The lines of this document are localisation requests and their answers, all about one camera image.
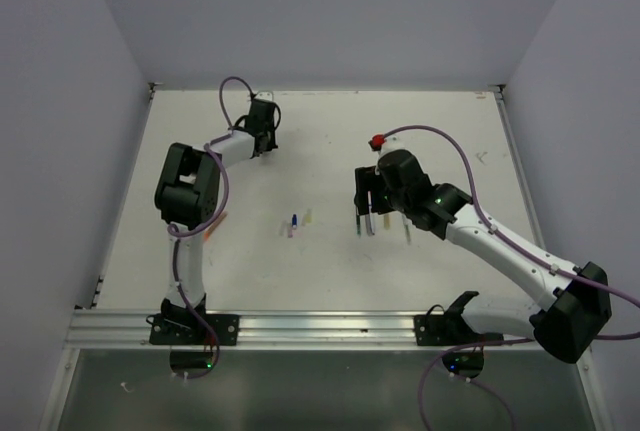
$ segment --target metal frame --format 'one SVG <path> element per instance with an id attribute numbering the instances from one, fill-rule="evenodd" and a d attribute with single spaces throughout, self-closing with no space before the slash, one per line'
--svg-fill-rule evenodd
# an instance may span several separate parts
<path id="1" fill-rule="evenodd" d="M 513 164 L 533 235 L 538 246 L 544 240 L 534 210 L 531 194 L 522 169 L 522 163 L 513 139 L 511 126 L 501 90 L 493 92 L 511 151 Z M 82 349 L 139 349 L 165 351 L 168 346 L 148 344 L 150 333 L 145 318 L 153 311 L 104 311 L 99 309 L 75 311 L 62 359 L 45 408 L 40 430 L 56 430 Z M 418 347 L 413 332 L 413 317 L 420 311 L 389 312 L 235 312 L 241 316 L 238 344 L 227 351 L 242 350 L 327 350 L 327 351 L 414 351 L 433 352 L 444 348 Z M 171 349 L 200 349 L 200 347 L 173 347 Z M 535 344 L 518 346 L 518 350 L 539 352 Z M 509 352 L 496 348 L 496 352 Z M 603 391 L 593 365 L 591 350 L 577 363 L 596 430 L 613 429 Z"/>

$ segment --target gray partition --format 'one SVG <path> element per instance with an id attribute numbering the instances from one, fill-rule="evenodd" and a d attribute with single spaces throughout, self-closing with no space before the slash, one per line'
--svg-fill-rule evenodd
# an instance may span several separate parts
<path id="1" fill-rule="evenodd" d="M 417 383 L 434 351 L 224 352 L 209 376 L 170 376 L 168 352 L 81 352 L 60 430 L 423 429 Z M 546 353 L 488 351 L 482 381 L 513 408 L 518 429 L 592 430 L 575 366 Z M 438 430 L 509 429 L 486 392 L 442 366 L 425 389 Z"/>

